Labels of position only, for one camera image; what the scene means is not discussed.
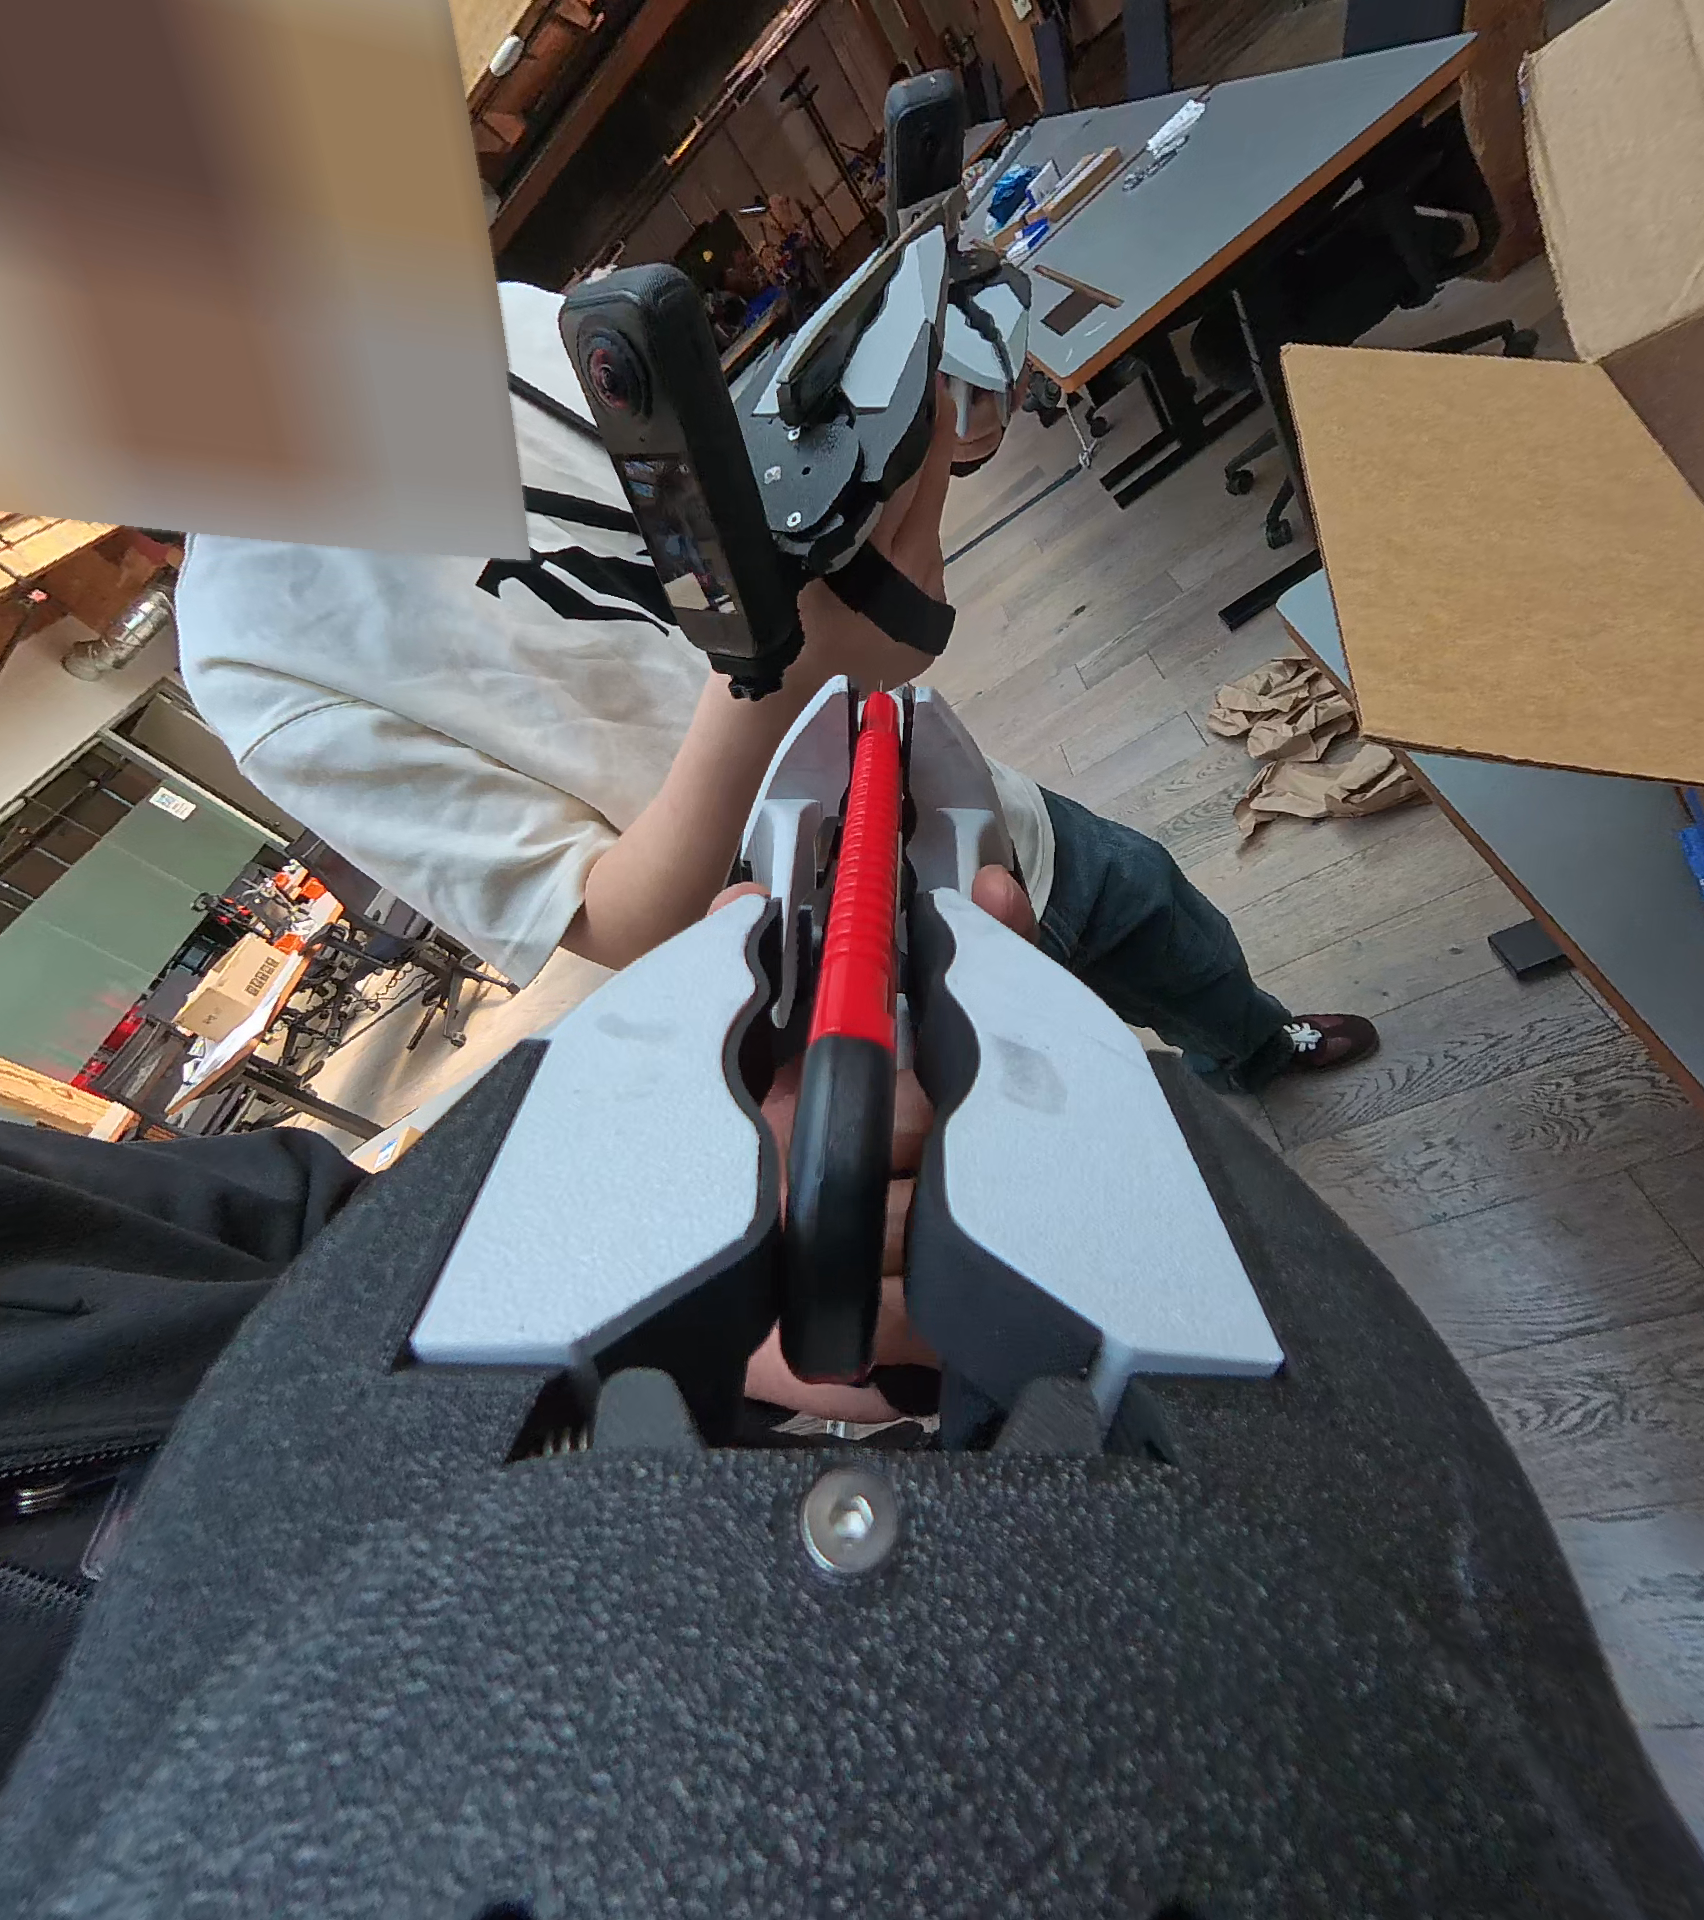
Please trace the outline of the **red and black utility knife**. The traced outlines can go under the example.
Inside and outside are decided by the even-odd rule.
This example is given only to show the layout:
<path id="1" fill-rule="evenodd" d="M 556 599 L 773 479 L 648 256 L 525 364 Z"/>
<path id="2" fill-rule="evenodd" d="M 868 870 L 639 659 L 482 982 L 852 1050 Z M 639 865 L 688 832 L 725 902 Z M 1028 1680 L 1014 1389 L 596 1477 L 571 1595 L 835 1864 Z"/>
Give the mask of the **red and black utility knife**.
<path id="1" fill-rule="evenodd" d="M 787 1155 L 781 1351 L 854 1384 L 885 1300 L 899 1077 L 899 907 L 908 757 L 895 694 L 865 698 Z"/>

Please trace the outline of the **wooden board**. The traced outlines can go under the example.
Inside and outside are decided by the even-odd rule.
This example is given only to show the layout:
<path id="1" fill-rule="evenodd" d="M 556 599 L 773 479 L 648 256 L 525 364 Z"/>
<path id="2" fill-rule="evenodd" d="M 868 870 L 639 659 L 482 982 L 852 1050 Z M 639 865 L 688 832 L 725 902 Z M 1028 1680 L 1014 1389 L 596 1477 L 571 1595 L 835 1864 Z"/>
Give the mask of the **wooden board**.
<path id="1" fill-rule="evenodd" d="M 1068 220 L 1123 171 L 1127 159 L 1120 147 L 1105 147 L 1097 155 L 1082 156 L 1073 173 L 1057 185 L 1057 191 L 1037 206 L 1034 218 L 1053 227 Z"/>

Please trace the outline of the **black office chair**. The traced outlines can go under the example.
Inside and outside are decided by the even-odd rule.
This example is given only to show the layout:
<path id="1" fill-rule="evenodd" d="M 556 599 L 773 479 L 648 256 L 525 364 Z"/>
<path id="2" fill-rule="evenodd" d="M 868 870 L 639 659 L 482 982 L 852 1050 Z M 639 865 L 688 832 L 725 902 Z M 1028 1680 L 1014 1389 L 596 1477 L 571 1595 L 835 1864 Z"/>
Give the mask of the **black office chair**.
<path id="1" fill-rule="evenodd" d="M 1354 346 L 1395 313 L 1431 306 L 1445 287 L 1483 267 L 1501 240 L 1477 163 L 1446 155 L 1386 160 L 1383 150 L 1377 159 L 1377 178 L 1369 173 L 1338 205 L 1316 212 L 1255 270 L 1248 293 L 1235 296 L 1238 364 L 1229 385 L 1261 387 L 1275 424 L 1229 461 L 1229 495 L 1251 492 L 1257 461 L 1283 453 L 1276 357 L 1284 345 Z M 1247 342 L 1247 314 L 1272 348 L 1272 383 Z M 1420 350 L 1471 354 L 1494 342 L 1504 358 L 1533 358 L 1538 334 L 1507 318 L 1427 340 Z"/>

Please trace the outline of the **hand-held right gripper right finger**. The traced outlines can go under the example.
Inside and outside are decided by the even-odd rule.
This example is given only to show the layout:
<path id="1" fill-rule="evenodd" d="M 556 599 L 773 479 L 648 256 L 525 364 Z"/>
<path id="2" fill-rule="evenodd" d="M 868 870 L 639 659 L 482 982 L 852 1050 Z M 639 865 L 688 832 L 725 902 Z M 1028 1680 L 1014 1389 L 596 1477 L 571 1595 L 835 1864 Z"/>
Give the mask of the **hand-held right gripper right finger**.
<path id="1" fill-rule="evenodd" d="M 913 901 L 908 959 L 935 1122 L 907 1309 L 940 1362 L 940 1443 L 977 1444 L 1037 1381 L 1082 1383 L 1111 1430 L 1136 1379 L 1275 1379 L 1278 1336 L 1133 1031 L 954 888 Z"/>

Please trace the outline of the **crumpled brown paper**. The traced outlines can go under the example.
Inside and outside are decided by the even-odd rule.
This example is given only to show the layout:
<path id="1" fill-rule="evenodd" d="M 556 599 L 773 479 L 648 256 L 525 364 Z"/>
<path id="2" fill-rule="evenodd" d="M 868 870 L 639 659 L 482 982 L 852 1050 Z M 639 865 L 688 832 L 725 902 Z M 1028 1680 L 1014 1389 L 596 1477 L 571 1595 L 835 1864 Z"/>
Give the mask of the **crumpled brown paper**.
<path id="1" fill-rule="evenodd" d="M 1410 769 L 1363 734 L 1351 694 L 1310 657 L 1284 655 L 1222 685 L 1204 727 L 1242 747 L 1252 767 L 1232 805 L 1242 843 L 1276 822 L 1363 821 L 1427 805 Z"/>

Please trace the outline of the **black backpack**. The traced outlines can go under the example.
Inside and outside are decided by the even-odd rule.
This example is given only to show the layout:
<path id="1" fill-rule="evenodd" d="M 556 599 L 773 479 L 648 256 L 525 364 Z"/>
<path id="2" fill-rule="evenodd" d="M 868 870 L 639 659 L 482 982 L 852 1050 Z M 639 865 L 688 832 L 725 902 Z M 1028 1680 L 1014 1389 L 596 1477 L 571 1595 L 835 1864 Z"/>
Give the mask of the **black backpack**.
<path id="1" fill-rule="evenodd" d="M 365 1182 L 299 1129 L 107 1143 L 0 1119 L 0 1788 L 115 1503 Z"/>

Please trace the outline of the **labelled small cardboard box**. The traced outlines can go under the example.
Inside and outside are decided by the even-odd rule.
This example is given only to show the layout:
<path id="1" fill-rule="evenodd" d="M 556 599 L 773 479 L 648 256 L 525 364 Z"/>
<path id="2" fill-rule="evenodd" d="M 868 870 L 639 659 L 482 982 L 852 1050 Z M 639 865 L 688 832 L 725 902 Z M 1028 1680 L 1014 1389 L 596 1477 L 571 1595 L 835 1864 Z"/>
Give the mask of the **labelled small cardboard box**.
<path id="1" fill-rule="evenodd" d="M 187 996 L 172 1025 L 208 1044 L 260 1042 L 312 970 L 312 955 L 247 934 Z"/>

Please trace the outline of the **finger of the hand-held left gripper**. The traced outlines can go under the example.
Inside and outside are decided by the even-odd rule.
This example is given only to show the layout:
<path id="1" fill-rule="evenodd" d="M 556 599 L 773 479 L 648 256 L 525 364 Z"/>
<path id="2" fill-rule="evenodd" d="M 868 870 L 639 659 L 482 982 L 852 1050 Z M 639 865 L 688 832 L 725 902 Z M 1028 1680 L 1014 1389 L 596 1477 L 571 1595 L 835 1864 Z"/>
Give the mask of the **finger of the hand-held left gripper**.
<path id="1" fill-rule="evenodd" d="M 923 892 L 974 895 L 984 866 L 1014 876 L 1040 901 L 1040 788 L 988 758 L 964 723 L 928 686 L 913 688 L 907 858 Z"/>
<path id="2" fill-rule="evenodd" d="M 850 788 L 858 698 L 830 678 L 798 715 L 760 782 L 740 840 L 750 880 L 773 901 L 813 901 L 830 865 Z"/>

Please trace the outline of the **another person's forearm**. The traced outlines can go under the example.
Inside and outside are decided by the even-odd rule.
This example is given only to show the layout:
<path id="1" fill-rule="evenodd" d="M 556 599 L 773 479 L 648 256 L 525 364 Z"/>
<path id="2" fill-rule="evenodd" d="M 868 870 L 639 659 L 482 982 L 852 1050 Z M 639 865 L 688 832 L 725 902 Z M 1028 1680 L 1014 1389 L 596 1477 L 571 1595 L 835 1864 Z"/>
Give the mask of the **another person's forearm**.
<path id="1" fill-rule="evenodd" d="M 802 648 L 779 690 L 737 694 L 712 674 L 658 792 L 586 870 L 561 949 L 622 970 L 697 925 L 721 897 L 777 750 L 837 677 L 865 688 L 914 678 L 918 660 L 827 585 L 800 594 Z"/>

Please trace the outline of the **dark flat board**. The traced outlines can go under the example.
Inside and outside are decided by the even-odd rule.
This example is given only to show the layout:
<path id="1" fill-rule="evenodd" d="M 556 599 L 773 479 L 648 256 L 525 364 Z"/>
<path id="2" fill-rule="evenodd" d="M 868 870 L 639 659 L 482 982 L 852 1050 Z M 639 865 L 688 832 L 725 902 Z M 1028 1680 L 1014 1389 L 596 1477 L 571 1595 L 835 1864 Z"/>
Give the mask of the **dark flat board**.
<path id="1" fill-rule="evenodd" d="M 1059 298 L 1040 314 L 1040 325 L 1055 337 L 1073 334 L 1094 316 L 1105 316 L 1125 306 L 1123 296 L 1046 262 L 1039 262 L 1033 270 L 1034 296 L 1039 294 L 1040 280 L 1060 290 Z"/>

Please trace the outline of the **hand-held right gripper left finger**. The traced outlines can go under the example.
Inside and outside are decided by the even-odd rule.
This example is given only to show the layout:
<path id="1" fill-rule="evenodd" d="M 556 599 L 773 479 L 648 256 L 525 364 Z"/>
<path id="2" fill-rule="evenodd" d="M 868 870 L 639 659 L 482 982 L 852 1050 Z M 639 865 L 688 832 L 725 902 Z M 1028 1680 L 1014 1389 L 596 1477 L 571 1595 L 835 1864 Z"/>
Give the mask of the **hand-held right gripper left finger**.
<path id="1" fill-rule="evenodd" d="M 558 1020 L 415 1325 L 416 1362 L 744 1379 L 777 1319 L 781 1182 L 743 1053 L 781 927 L 746 895 Z"/>

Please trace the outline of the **wooden table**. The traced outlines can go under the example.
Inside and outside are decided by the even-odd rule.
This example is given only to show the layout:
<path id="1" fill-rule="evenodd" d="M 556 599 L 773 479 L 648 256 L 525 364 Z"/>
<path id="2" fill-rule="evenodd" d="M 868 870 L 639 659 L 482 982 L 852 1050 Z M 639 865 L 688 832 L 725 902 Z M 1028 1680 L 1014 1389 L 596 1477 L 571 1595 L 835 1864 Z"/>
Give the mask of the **wooden table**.
<path id="1" fill-rule="evenodd" d="M 137 1053 L 129 1081 L 111 1095 L 130 1111 L 137 1129 L 177 1132 L 183 1117 L 206 1101 L 217 1114 L 234 1119 L 234 1103 L 255 1098 L 353 1143 L 375 1140 L 384 1131 L 381 1120 L 321 1098 L 286 1065 L 264 1056 L 264 1041 L 282 1026 L 295 992 L 312 968 L 302 953 L 278 953 L 276 960 L 278 966 L 260 978 L 264 994 L 224 1036 L 210 1041 L 178 1020 L 154 1026 L 154 1041 Z"/>

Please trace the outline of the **silver ventilation duct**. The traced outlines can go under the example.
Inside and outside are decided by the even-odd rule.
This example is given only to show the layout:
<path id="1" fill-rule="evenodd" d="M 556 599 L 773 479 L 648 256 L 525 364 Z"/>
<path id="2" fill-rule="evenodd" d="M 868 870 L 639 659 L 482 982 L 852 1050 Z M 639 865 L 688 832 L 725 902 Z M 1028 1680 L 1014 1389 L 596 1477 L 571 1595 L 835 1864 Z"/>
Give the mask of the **silver ventilation duct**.
<path id="1" fill-rule="evenodd" d="M 96 685 L 151 651 L 177 645 L 175 577 L 160 573 L 145 585 L 90 638 L 76 641 L 60 660 L 71 678 Z"/>

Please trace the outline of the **person's left hand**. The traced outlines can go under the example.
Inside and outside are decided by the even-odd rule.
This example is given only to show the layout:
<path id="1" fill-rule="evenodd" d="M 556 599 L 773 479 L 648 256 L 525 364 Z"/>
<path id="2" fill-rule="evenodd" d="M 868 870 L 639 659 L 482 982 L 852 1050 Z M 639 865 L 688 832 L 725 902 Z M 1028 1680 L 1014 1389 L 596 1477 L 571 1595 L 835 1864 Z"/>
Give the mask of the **person's left hand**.
<path id="1" fill-rule="evenodd" d="M 1005 866 L 981 866 L 972 902 L 988 917 L 1008 927 L 1021 938 L 1037 944 L 1037 917 L 1025 887 Z M 800 1090 L 802 1065 L 787 1063 L 769 1081 L 763 1114 L 769 1122 L 779 1155 L 781 1178 L 792 1146 L 792 1126 Z M 779 1411 L 777 1421 L 818 1419 L 854 1426 L 885 1426 L 903 1421 L 925 1407 L 936 1404 L 936 1376 L 940 1358 L 936 1348 L 913 1325 L 904 1293 L 904 1261 L 916 1180 L 935 1124 L 936 1109 L 913 1068 L 901 1068 L 895 1090 L 895 1120 L 891 1137 L 891 1182 L 887 1191 L 887 1236 L 883 1250 L 883 1295 L 875 1329 L 873 1370 L 862 1384 L 818 1384 L 798 1379 L 787 1362 L 779 1333 L 750 1356 L 744 1375 L 744 1399 L 760 1411 Z M 908 1379 L 907 1386 L 889 1386 L 883 1379 Z"/>

